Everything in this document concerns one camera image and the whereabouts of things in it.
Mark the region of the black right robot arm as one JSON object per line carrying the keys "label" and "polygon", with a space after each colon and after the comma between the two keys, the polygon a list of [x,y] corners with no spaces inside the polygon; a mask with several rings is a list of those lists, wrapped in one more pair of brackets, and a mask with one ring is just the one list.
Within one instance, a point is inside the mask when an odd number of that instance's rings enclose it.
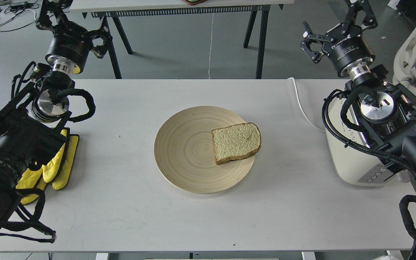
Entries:
{"label": "black right robot arm", "polygon": [[[382,186],[406,171],[416,187],[416,28],[395,56],[392,82],[382,64],[370,68],[374,52],[363,32],[378,23],[368,0],[347,0],[345,19],[324,34],[312,32],[304,21],[300,43],[317,64],[328,57],[343,90],[324,99],[322,123],[335,169],[347,183]],[[416,194],[399,203],[403,225],[413,239],[409,259],[416,260]]]}

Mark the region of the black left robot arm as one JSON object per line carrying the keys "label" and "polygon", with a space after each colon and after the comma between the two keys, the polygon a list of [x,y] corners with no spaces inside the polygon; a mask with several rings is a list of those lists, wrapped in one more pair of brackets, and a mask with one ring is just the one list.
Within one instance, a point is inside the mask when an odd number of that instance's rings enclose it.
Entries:
{"label": "black left robot arm", "polygon": [[56,240],[56,232],[40,222],[44,191],[16,185],[26,170],[40,170],[68,148],[68,136],[61,133],[67,122],[94,115],[93,96],[76,88],[71,75],[83,72],[90,52],[103,58],[113,43],[106,17],[88,31],[68,19],[62,4],[42,2],[36,27],[53,33],[46,63],[32,61],[14,77],[10,101],[0,110],[0,230],[41,243]]}

